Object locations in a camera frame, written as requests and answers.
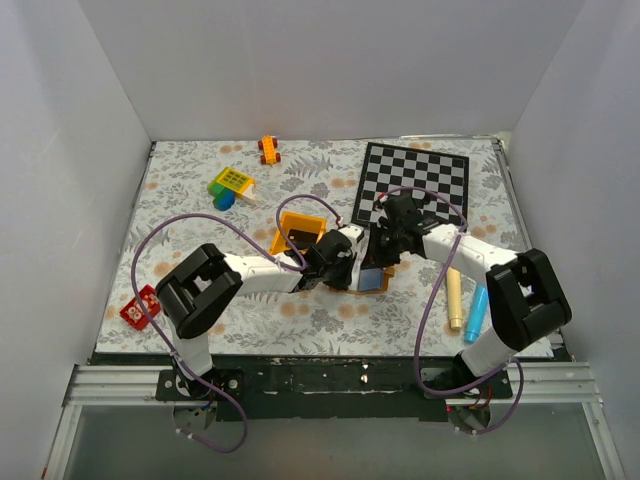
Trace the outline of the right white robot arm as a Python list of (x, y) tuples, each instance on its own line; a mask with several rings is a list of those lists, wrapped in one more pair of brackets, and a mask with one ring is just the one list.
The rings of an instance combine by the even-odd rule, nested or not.
[(451, 367), (424, 387), (475, 397), (516, 354), (566, 325), (571, 308), (547, 255), (493, 246), (420, 208), (409, 193), (382, 194), (365, 265), (388, 266), (410, 253), (453, 268), (484, 287), (490, 327), (455, 355)]

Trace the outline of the dark credit card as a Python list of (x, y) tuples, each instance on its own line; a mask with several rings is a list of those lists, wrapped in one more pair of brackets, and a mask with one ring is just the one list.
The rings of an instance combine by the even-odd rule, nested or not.
[(357, 291), (369, 292), (380, 290), (384, 283), (384, 270), (379, 268), (361, 270), (358, 279)]

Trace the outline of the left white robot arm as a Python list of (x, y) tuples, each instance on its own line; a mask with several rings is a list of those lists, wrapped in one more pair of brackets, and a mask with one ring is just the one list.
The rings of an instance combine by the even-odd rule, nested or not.
[(364, 230), (358, 226), (329, 231), (306, 250), (306, 268), (301, 272), (291, 269), (298, 259), (285, 252), (271, 261), (225, 254), (213, 244), (196, 249), (156, 286), (156, 297), (171, 321), (180, 390), (193, 400), (211, 392), (208, 331), (235, 297), (306, 291), (320, 283), (346, 288), (352, 283), (351, 271), (363, 237)]

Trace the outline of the tan leather card holder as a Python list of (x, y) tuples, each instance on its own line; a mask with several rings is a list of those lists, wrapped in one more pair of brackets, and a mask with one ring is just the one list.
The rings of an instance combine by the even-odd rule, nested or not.
[(357, 285), (358, 285), (358, 279), (359, 279), (359, 276), (358, 276), (358, 278), (354, 280), (352, 284), (349, 286), (349, 288), (347, 289), (347, 292), (355, 295), (372, 295), (372, 294), (379, 294), (379, 293), (386, 292), (388, 290), (390, 280), (395, 276), (395, 269), (393, 267), (379, 268), (379, 269), (384, 270), (384, 276), (385, 276), (383, 286), (380, 290), (369, 291), (369, 292), (358, 292), (357, 291)]

